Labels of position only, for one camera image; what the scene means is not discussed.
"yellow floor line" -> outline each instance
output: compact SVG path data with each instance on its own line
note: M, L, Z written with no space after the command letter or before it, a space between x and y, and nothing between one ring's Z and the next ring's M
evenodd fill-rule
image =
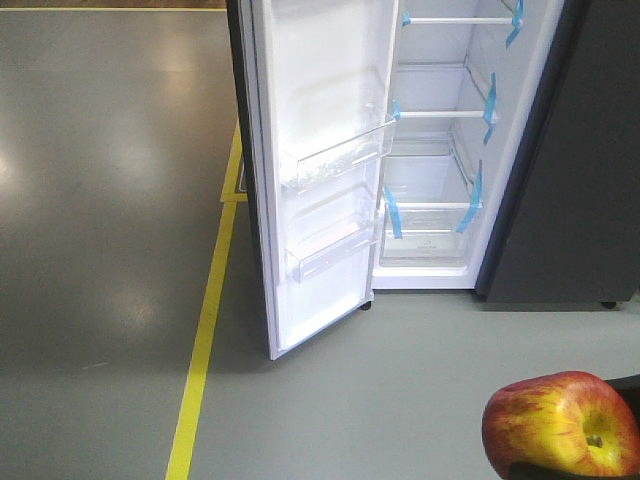
M238 186L238 175L240 174L240 162L242 162L242 140L240 138L240 127L236 123L236 130L231 143L231 154L227 164L227 172L224 176L224 186L222 187L222 202L246 202L247 194L236 191Z
M227 163L225 188L228 185L233 185L235 191L240 158L242 158L242 146L239 128L236 125L229 162ZM188 480L189 478L237 207L237 201L225 200L223 203L218 236L213 250L213 260L202 302L200 321L198 322L195 344L191 354L191 364L187 374L187 383L184 387L178 425L173 438L173 447L171 448L165 480Z

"refrigerator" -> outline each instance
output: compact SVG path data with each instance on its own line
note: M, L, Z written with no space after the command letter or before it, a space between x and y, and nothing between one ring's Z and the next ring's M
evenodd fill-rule
M272 359L374 291L490 291L590 3L229 2Z

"red apple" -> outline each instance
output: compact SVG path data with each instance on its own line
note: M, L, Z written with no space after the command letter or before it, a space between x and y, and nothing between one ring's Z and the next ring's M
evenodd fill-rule
M579 475L640 472L640 433L629 406L604 380L562 372L498 390L482 417L493 468L527 462Z

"blue tape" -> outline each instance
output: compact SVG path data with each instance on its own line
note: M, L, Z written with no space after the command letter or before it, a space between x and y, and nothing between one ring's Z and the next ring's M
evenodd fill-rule
M473 184L470 203L469 210L467 210L466 215L456 229L458 233L464 233L467 228L469 228L469 225L471 225L471 222L478 214L478 210L482 207L482 160L480 160L480 165L478 165L478 175L476 175L476 181Z
M397 100L393 100L393 118L395 118L396 120L400 120L400 117L402 117L402 110L400 110L400 104L398 103Z
M484 121L489 126L489 130L487 130L487 133L484 136L485 145L489 143L489 139L493 135L493 131L496 128L496 121L497 121L496 103L498 100L497 97L498 97L498 94L496 89L496 74L492 73L491 88L489 89L489 94L487 95L487 103L485 104L484 115L482 116L482 118L484 118Z
M391 226L393 227L393 236L395 238L402 238L402 218L400 217L400 211L396 204L396 199L389 190L389 187L384 187L384 198L387 201L389 207L389 217L391 217Z
M513 25L513 31L507 37L507 41L505 42L507 45L507 48L509 48L509 45L511 45L511 43L516 39L516 37L520 33L520 30L522 30L522 25L524 24L523 19L524 19L524 0L518 0L518 3L516 3L516 11L513 14L513 20L511 20L511 23Z

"refrigerator shelf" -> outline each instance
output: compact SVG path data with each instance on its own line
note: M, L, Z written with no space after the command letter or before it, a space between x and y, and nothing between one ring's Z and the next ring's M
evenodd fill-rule
M444 142L440 155L387 157L381 267L463 267L471 230L473 184L456 151Z
M491 49L504 50L526 20L521 0L405 0L405 8L401 63L462 63L480 30L495 40Z
M461 64L401 65L394 93L403 111L396 115L394 150L406 140L427 139L433 147L433 138L455 137L461 153L477 161L499 122L500 90L495 75L485 80L474 72Z
M400 65L394 80L397 120L446 122L453 118L483 118L486 114L491 79L476 79L463 64Z
M461 9L455 2L440 2L441 5L434 8L434 5L429 5L427 1L417 11L405 10L402 15L402 24L405 27L409 25L513 25L514 18L518 15L518 2L515 3L512 7L506 1L484 0L484 2L467 2L469 6ZM478 11L478 6L483 7L482 11Z
M388 117L382 125L302 158L284 153L280 161L281 183L296 192L304 192L380 159L391 150L395 124L395 119Z
M364 184L298 213L287 227L286 268L297 282L376 242L375 195Z

